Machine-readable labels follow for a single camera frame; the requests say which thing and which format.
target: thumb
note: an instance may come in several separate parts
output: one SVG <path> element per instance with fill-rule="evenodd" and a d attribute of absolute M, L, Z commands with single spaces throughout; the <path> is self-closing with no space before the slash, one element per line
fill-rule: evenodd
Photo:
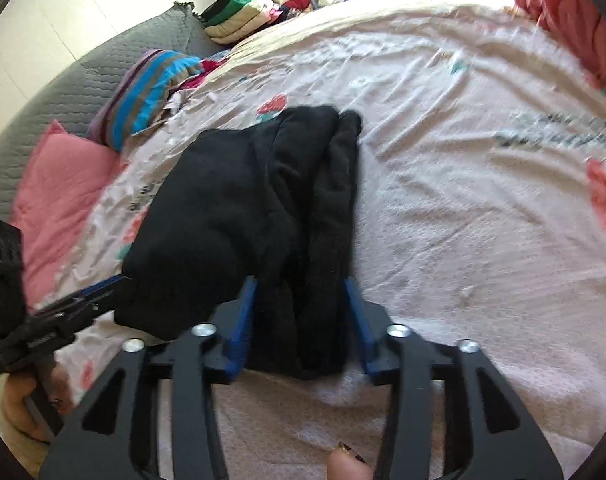
<path fill-rule="evenodd" d="M 340 448 L 327 459 L 327 480 L 372 480 L 373 476 L 371 467 Z"/>

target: green cloth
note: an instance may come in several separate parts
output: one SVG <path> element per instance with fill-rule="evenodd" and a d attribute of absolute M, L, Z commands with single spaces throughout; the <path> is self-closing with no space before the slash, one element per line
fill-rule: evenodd
<path fill-rule="evenodd" d="M 251 1 L 252 0 L 230 0 L 225 6 L 225 9 L 221 10 L 221 12 L 215 14 L 211 17 L 211 19 L 205 22 L 205 26 L 213 27 L 214 25 L 221 25 L 221 23 L 234 16 L 239 10 L 243 9 L 243 7 L 245 7 Z"/>

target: triangular cutout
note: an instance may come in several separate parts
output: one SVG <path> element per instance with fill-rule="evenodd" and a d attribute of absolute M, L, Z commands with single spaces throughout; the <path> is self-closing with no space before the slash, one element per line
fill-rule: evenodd
<path fill-rule="evenodd" d="M 125 371 L 116 372 L 96 402 L 83 418 L 82 427 L 85 431 L 111 435 L 116 429 L 116 416 L 119 412 L 119 399 L 125 380 Z"/>
<path fill-rule="evenodd" d="M 520 425 L 516 412 L 486 371 L 478 370 L 478 383 L 483 397 L 487 431 L 501 433 L 516 430 Z"/>

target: striped pillow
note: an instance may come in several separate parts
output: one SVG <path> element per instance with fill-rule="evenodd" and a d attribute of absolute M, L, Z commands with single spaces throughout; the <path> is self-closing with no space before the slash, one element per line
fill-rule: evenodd
<path fill-rule="evenodd" d="M 176 86 L 202 72 L 198 57 L 173 50 L 147 51 L 92 119 L 88 138 L 120 152 L 129 136 L 152 125 Z"/>

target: bed sheet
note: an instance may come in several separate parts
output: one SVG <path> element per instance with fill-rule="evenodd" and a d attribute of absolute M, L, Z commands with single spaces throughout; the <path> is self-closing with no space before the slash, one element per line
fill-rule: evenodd
<path fill-rule="evenodd" d="M 147 204 L 200 131 L 245 128 L 292 105 L 355 109 L 365 298 L 430 340 L 480 341 L 568 477 L 606 430 L 606 230 L 586 165 L 606 158 L 606 94 L 520 18 L 433 2 L 340 6 L 342 17 L 322 9 L 294 20 L 308 27 L 258 34 L 199 89 L 174 96 L 167 121 L 126 147 L 56 296 L 118 272 Z M 77 400 L 131 336 L 146 338 L 108 314 L 58 352 Z M 215 402 L 231 478 L 312 480 L 339 440 L 375 462 L 387 391 L 354 363 L 311 383 L 246 371 L 216 388 Z M 441 452 L 437 436 L 433 477 Z"/>

